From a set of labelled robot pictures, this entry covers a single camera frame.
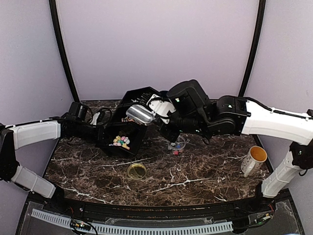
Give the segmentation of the metal scoop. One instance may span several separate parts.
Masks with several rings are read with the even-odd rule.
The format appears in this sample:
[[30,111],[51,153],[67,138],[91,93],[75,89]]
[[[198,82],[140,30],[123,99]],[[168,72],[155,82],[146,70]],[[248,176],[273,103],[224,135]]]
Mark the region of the metal scoop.
[[148,109],[138,104],[130,106],[126,115],[143,125],[148,125],[155,120],[155,116]]

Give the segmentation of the black three-compartment candy tray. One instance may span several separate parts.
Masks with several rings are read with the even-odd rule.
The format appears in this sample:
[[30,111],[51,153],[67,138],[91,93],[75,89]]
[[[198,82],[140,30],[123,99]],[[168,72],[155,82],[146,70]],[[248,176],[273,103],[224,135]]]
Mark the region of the black three-compartment candy tray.
[[127,91],[107,125],[113,126],[112,132],[114,139],[117,136],[129,138],[130,143],[127,144],[128,147],[116,146],[113,145],[112,142],[109,146],[98,148],[108,156],[119,156],[122,158],[132,158],[136,156],[147,131],[147,126],[132,121],[123,122],[122,119],[127,116],[126,111],[130,106],[139,104],[144,99],[149,99],[153,94],[159,94],[159,92],[152,87]]

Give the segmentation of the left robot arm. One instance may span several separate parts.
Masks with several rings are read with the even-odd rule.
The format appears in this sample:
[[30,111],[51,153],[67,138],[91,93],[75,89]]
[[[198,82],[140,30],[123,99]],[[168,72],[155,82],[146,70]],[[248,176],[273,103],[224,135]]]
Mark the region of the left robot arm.
[[104,143],[106,113],[112,115],[109,108],[101,108],[91,114],[86,121],[87,105],[73,102],[68,112],[60,117],[51,117],[16,125],[0,126],[0,179],[12,182],[22,188],[50,199],[50,206],[58,213],[66,213],[69,203],[64,199],[64,190],[44,179],[37,173],[22,166],[16,159],[16,150],[47,140],[77,137],[98,146]]

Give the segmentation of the clear plastic jar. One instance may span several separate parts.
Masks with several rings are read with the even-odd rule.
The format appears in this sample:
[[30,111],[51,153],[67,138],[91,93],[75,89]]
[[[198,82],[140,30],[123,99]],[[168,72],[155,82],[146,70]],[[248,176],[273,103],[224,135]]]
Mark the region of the clear plastic jar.
[[186,146],[186,139],[183,136],[179,136],[176,142],[168,142],[168,150],[172,151],[173,155],[177,156],[183,152]]

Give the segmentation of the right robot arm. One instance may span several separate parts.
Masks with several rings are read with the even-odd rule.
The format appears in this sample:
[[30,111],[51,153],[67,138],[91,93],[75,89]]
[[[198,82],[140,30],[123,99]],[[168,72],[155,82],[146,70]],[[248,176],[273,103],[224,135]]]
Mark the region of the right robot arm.
[[284,160],[261,183],[250,209],[261,212],[302,170],[313,166],[313,112],[293,113],[270,108],[250,97],[225,95],[211,102],[199,82],[189,80],[154,98],[149,107],[163,120],[161,134],[175,141],[180,133],[207,140],[217,135],[265,135],[291,141]]

